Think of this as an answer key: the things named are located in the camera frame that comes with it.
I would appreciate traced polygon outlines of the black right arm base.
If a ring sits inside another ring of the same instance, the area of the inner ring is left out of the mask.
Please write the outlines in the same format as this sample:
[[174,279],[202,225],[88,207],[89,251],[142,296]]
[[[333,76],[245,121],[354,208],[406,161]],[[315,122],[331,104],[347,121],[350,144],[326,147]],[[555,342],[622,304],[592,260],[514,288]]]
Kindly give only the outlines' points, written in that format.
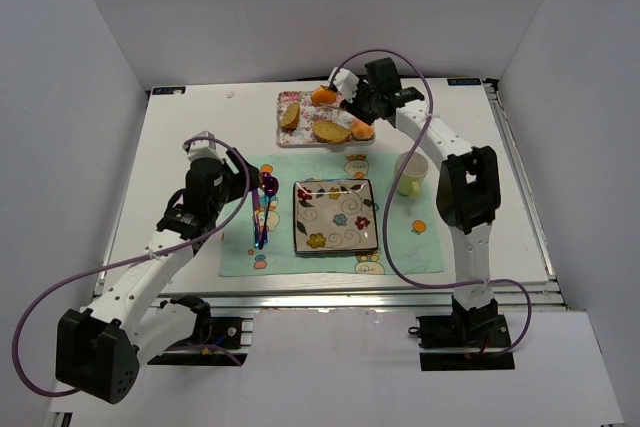
[[427,315],[417,319],[408,334],[418,341],[423,372],[513,370],[508,351],[511,337],[506,319],[491,300],[479,309],[464,309],[452,302],[449,315]]

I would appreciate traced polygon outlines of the orange glossy bread roll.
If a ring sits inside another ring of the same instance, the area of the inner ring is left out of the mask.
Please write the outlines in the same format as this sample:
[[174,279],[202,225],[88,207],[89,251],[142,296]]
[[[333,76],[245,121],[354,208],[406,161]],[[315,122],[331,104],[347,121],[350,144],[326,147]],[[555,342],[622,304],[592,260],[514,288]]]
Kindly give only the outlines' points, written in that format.
[[336,102],[337,93],[327,86],[320,86],[311,93],[310,99],[314,106],[333,105]]

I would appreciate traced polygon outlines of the metal tongs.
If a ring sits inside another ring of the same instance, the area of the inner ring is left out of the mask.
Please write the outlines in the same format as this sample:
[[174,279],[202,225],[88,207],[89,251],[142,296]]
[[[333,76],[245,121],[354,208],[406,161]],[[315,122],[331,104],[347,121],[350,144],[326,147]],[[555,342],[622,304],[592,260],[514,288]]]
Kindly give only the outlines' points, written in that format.
[[320,103],[317,108],[330,121],[338,122],[349,116],[349,113],[339,103]]

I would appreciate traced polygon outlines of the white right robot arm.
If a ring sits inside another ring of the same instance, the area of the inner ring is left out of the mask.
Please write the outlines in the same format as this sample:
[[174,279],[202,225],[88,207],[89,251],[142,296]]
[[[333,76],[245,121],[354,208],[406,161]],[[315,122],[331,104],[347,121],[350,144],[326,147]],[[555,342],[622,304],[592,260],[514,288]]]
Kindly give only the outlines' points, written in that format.
[[489,237],[501,205],[497,154],[464,141],[437,119],[431,89],[403,87],[391,58],[370,61],[365,69],[364,78],[335,73],[343,108],[367,124],[388,121],[439,171],[436,208],[450,229],[456,279],[449,285],[451,317],[432,327],[431,338],[457,347],[482,345],[499,318],[489,267]]

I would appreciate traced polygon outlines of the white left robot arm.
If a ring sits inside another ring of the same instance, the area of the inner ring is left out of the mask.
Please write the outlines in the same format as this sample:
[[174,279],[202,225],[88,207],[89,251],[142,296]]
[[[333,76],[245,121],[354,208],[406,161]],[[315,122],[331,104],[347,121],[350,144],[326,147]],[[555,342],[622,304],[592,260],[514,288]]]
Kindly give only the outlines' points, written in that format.
[[57,326],[58,381],[110,404],[133,387],[140,368],[168,347],[203,339],[210,306],[190,295],[151,304],[216,228],[223,207],[259,184],[259,170],[233,150],[228,159],[193,160],[185,185],[167,203],[142,259],[82,311]]

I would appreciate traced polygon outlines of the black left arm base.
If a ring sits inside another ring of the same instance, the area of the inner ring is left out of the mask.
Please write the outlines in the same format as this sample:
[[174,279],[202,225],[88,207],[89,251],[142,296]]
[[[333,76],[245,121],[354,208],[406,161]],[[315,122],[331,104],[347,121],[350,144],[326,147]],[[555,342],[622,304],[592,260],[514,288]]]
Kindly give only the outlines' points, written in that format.
[[193,332],[152,358],[149,365],[241,367],[244,364],[245,351],[250,345],[248,318],[214,315],[207,302],[191,295],[162,300],[158,308],[164,311],[178,306],[196,316]]

